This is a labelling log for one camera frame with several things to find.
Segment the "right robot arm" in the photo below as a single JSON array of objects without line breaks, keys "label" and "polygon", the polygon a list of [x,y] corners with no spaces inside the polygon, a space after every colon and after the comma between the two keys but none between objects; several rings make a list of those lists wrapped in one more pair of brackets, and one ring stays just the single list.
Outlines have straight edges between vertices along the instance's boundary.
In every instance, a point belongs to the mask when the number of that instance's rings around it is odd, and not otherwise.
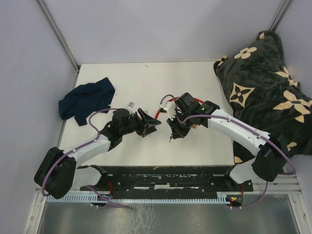
[{"label": "right robot arm", "polygon": [[224,186],[234,191],[247,180],[261,178],[273,182],[290,156],[282,134],[274,136],[236,119],[211,101],[200,102],[189,93],[170,101],[160,101],[159,110],[167,113],[172,139],[184,138],[191,127],[204,126],[218,131],[247,149],[252,159],[232,167]]}]

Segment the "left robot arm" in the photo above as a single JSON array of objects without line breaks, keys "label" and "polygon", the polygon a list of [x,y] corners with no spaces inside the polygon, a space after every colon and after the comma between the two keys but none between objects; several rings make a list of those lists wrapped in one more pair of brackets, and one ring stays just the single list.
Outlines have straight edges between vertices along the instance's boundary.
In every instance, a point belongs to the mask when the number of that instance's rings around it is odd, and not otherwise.
[{"label": "left robot arm", "polygon": [[34,182],[41,187],[43,196],[60,199],[70,191],[79,166],[117,147],[124,135],[136,133],[146,137],[156,132],[160,124],[161,121],[140,108],[133,114],[124,108],[114,108],[111,121],[91,139],[67,150],[50,148],[35,173]]}]

